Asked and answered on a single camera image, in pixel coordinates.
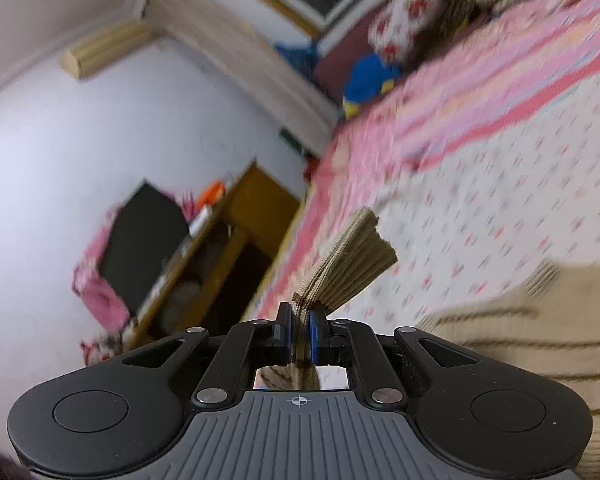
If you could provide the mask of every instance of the metal screw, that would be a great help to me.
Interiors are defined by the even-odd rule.
[[[205,388],[204,390],[200,390],[196,397],[200,402],[204,402],[205,404],[215,404],[225,400],[227,394],[222,388]]]
[[[402,400],[402,394],[395,388],[378,388],[371,398],[380,404],[394,404]]]

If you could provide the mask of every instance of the wooden cabinet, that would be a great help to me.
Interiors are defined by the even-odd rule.
[[[205,323],[225,327],[238,322],[251,295],[273,261],[299,202],[252,163],[214,207],[199,232],[184,240],[167,264],[154,290],[138,311],[135,328],[125,334],[126,349],[152,340],[152,327],[165,299],[178,283],[207,237],[220,224],[230,231],[221,253],[204,277],[198,293],[180,316],[183,330]]]

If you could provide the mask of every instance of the gray ribbed plate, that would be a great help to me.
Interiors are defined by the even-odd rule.
[[[443,462],[405,418],[362,406],[353,392],[246,392],[200,413],[164,456],[120,480],[476,479]],[[552,480],[573,480],[571,471]]]

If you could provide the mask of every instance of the circular pad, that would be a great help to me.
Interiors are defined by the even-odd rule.
[[[544,404],[534,396],[516,390],[493,390],[471,403],[474,417],[487,428],[517,433],[535,428],[544,420]]]
[[[54,419],[60,426],[76,433],[95,433],[119,423],[129,410],[119,395],[101,390],[88,390],[65,397],[54,408]]]

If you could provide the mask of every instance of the bed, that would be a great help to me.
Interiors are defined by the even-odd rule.
[[[398,263],[334,317],[376,333],[600,260],[600,0],[527,0],[335,133],[245,319],[273,318],[349,213]],[[323,388],[343,375],[321,371]]]

